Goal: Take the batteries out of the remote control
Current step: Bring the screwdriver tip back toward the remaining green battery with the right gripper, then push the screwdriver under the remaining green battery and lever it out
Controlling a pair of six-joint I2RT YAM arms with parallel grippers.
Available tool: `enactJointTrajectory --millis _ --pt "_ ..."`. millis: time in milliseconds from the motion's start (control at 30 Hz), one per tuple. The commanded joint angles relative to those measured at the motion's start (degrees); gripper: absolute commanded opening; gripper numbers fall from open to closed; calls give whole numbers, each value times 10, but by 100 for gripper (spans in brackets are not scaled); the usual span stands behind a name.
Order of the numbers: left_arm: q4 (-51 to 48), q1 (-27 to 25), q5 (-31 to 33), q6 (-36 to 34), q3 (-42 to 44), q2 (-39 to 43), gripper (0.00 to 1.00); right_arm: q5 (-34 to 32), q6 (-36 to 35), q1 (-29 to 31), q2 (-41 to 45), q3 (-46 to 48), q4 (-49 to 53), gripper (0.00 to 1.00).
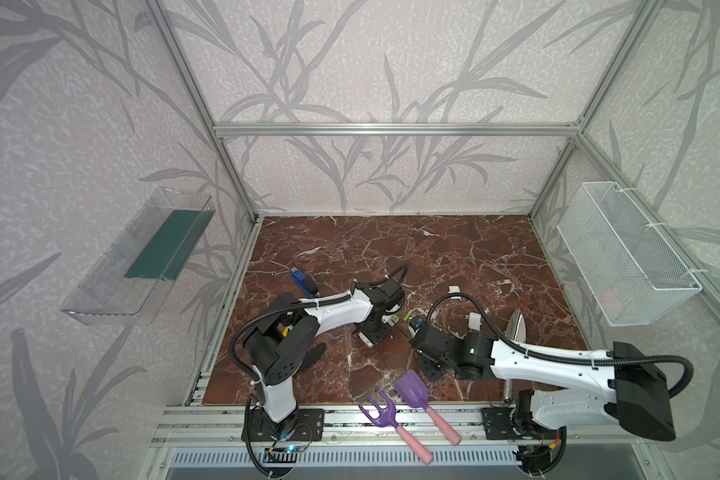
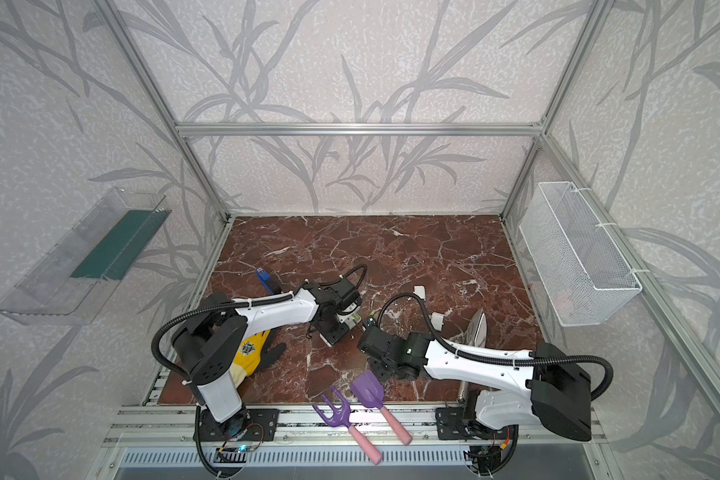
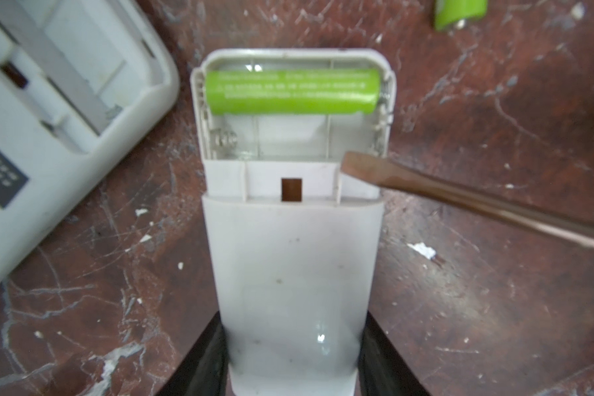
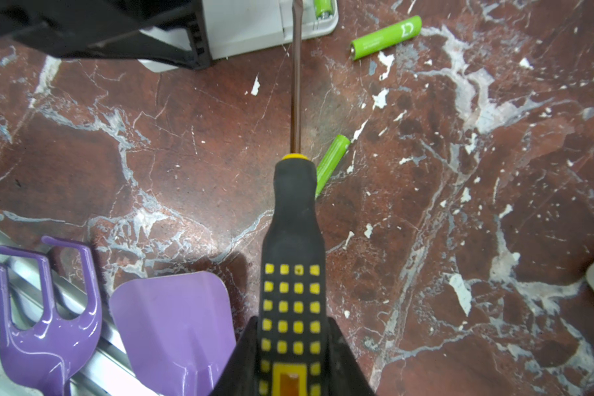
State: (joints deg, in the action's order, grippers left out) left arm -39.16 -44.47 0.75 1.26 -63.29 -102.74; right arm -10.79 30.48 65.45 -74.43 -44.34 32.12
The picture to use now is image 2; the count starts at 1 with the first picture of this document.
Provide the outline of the white battery cover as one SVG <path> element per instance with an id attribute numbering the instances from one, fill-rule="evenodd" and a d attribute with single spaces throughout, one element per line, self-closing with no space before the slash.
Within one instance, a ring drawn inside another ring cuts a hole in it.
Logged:
<path id="1" fill-rule="evenodd" d="M 422 300 L 426 299 L 426 289 L 423 285 L 416 285 L 413 289 L 413 293 Z"/>
<path id="2" fill-rule="evenodd" d="M 442 331 L 444 326 L 444 315 L 438 312 L 433 312 L 430 315 L 430 320 L 433 328 L 437 331 Z"/>

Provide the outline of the white air conditioner remote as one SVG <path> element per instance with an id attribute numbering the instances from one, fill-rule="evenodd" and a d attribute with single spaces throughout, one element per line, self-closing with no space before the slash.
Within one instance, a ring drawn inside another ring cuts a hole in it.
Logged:
<path id="1" fill-rule="evenodd" d="M 339 320 L 347 326 L 349 330 L 352 330 L 356 325 L 362 321 L 362 317 L 358 313 L 351 313 L 339 317 Z"/>

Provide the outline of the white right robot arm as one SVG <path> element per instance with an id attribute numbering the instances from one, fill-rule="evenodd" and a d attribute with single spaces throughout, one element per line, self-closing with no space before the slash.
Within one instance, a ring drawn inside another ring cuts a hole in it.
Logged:
<path id="1" fill-rule="evenodd" d="M 569 440 L 592 439 L 591 377 L 550 343 L 499 351 L 439 341 L 426 333 L 403 339 L 370 326 L 358 349 L 383 379 L 428 376 L 482 386 L 467 401 L 464 418 L 486 429 L 539 424 Z"/>

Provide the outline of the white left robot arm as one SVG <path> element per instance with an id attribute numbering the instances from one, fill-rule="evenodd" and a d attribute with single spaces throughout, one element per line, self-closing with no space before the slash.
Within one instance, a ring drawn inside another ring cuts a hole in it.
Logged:
<path id="1" fill-rule="evenodd" d="M 332 346 L 351 327 L 344 319 L 361 304 L 359 286 L 346 278 L 254 299 L 223 298 L 164 324 L 151 342 L 153 357 L 180 375 L 214 421 L 244 409 L 230 373 L 243 341 L 279 327 L 309 324 Z"/>

